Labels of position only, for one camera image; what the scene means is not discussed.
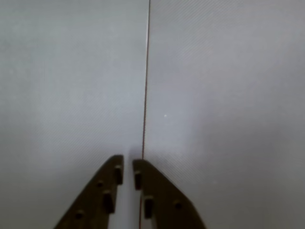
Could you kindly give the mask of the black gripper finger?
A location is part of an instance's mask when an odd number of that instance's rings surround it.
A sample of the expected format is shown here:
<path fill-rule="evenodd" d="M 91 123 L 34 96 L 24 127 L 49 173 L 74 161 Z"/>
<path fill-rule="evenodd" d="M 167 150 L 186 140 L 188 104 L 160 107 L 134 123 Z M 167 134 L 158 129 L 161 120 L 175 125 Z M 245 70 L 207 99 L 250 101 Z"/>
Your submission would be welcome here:
<path fill-rule="evenodd" d="M 141 191 L 144 218 L 154 229 L 204 229 L 188 197 L 161 171 L 144 159 L 132 162 L 135 189 Z"/>
<path fill-rule="evenodd" d="M 56 229 L 107 229 L 115 212 L 117 188 L 123 184 L 124 157 L 110 157 L 80 192 Z"/>

